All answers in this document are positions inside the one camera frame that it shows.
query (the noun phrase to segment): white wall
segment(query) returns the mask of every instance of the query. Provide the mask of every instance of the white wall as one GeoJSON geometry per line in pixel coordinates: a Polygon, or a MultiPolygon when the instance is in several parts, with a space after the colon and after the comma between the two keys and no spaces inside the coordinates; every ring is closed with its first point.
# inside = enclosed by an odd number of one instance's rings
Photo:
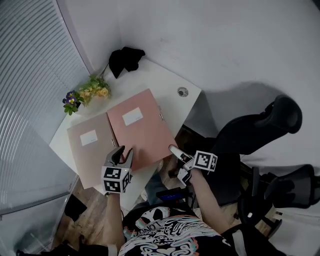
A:
{"type": "Polygon", "coordinates": [[[320,248],[320,228],[319,225],[283,220],[269,241],[287,255],[315,256],[320,248]]]}
{"type": "Polygon", "coordinates": [[[122,47],[117,0],[57,0],[72,39],[91,73],[122,47]]]}
{"type": "MultiPolygon", "coordinates": [[[[320,166],[320,12],[310,0],[118,0],[118,9],[122,43],[202,88],[218,130],[279,93],[299,104],[300,132],[247,161],[320,166]]],[[[193,113],[205,109],[197,102],[193,113]]],[[[214,133],[205,122],[187,125],[214,133]]]]}

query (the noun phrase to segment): graphic t-shirt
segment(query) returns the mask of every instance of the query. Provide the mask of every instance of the graphic t-shirt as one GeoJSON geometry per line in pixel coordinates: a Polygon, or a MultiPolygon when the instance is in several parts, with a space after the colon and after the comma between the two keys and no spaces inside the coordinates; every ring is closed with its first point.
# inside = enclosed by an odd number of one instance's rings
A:
{"type": "Polygon", "coordinates": [[[237,255],[228,242],[184,204],[152,205],[123,219],[119,256],[237,255]]]}

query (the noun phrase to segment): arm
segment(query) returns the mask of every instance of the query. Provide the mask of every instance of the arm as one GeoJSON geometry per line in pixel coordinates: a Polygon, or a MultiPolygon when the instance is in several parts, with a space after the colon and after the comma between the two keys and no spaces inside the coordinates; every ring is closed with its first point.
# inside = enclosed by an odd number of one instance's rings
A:
{"type": "Polygon", "coordinates": [[[214,194],[200,170],[196,168],[191,170],[190,183],[194,188],[203,222],[219,234],[227,231],[230,228],[227,218],[221,211],[214,194]]]}
{"type": "Polygon", "coordinates": [[[116,245],[118,252],[125,243],[124,230],[122,227],[122,214],[120,208],[120,194],[111,193],[105,211],[103,227],[103,245],[116,245]]]}

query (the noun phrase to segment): pink folder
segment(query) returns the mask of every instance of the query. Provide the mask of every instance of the pink folder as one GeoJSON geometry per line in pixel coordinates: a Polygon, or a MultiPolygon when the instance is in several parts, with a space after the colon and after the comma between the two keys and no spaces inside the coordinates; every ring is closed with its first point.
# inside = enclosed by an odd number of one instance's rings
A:
{"type": "Polygon", "coordinates": [[[117,146],[107,114],[74,125],[67,132],[83,188],[101,184],[101,168],[117,146]]]}
{"type": "Polygon", "coordinates": [[[107,115],[118,145],[125,145],[123,155],[134,149],[133,171],[171,155],[169,145],[177,145],[149,89],[111,108],[107,115]]]}

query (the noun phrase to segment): wooden floor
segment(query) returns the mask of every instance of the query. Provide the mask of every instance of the wooden floor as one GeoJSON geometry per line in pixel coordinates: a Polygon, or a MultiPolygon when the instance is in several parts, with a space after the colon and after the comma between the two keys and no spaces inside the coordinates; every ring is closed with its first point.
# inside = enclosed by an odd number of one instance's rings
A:
{"type": "MultiPolygon", "coordinates": [[[[170,170],[175,163],[175,157],[170,156],[165,158],[163,168],[159,172],[163,184],[168,189],[182,186],[181,182],[177,178],[169,178],[168,176],[168,170],[170,170]]],[[[104,217],[108,199],[97,192],[94,188],[83,189],[80,180],[75,185],[73,194],[87,206],[87,209],[81,214],[76,222],[73,222],[70,217],[63,214],[55,235],[53,248],[61,244],[64,240],[68,240],[69,244],[77,250],[79,248],[78,238],[80,235],[84,235],[84,242],[88,245],[98,245],[103,239],[102,230],[104,227],[104,217]]],[[[144,202],[141,196],[136,201],[136,204],[140,202],[144,202]]],[[[222,207],[222,210],[226,214],[231,226],[240,224],[240,221],[234,218],[234,214],[237,212],[236,203],[224,206],[222,207]]],[[[199,208],[195,209],[194,212],[202,219],[199,208]]],[[[267,217],[271,219],[274,213],[275,209],[273,208],[267,214],[267,217]]],[[[260,221],[256,227],[265,236],[270,231],[269,226],[267,226],[263,221],[260,221]]]]}

